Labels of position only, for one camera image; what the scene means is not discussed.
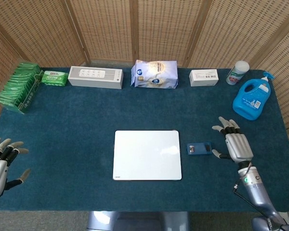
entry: blue table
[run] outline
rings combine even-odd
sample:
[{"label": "blue table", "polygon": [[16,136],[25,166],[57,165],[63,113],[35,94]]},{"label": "blue table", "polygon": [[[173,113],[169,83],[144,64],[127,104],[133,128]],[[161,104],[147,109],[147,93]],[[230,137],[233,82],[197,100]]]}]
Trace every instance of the blue table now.
[{"label": "blue table", "polygon": [[[219,69],[216,86],[192,88],[191,69],[179,68],[176,89],[130,87],[130,69],[123,71],[121,90],[41,84],[27,114],[3,109],[0,137],[24,141],[30,150],[13,162],[9,180],[28,167],[32,173],[25,184],[4,193],[0,209],[252,211],[232,193],[238,178],[233,162],[185,151],[188,143],[211,141],[226,153],[224,138],[211,129],[223,116],[237,121],[247,136],[276,209],[289,211],[289,141],[273,87],[256,121],[232,110],[240,86],[263,71],[250,71],[230,86],[229,69]],[[112,180],[114,134],[128,129],[178,130],[182,180]],[[244,187],[239,191],[244,194]]]}]

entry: white box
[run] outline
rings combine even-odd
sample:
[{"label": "white box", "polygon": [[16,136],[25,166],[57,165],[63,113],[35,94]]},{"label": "white box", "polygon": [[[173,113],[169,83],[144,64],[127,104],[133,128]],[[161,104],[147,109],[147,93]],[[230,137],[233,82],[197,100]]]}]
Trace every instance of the white box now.
[{"label": "white box", "polygon": [[71,66],[68,81],[73,86],[122,89],[122,69]]},{"label": "white box", "polygon": [[191,87],[214,86],[218,81],[217,69],[192,70],[189,80]]}]

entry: green wet wipes pack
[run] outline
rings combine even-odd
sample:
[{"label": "green wet wipes pack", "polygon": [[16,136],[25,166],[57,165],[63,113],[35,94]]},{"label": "green wet wipes pack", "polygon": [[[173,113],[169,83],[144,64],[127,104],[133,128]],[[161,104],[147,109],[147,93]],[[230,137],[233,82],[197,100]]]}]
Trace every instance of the green wet wipes pack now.
[{"label": "green wet wipes pack", "polygon": [[42,83],[46,85],[65,86],[68,78],[68,73],[59,71],[45,71]]}]

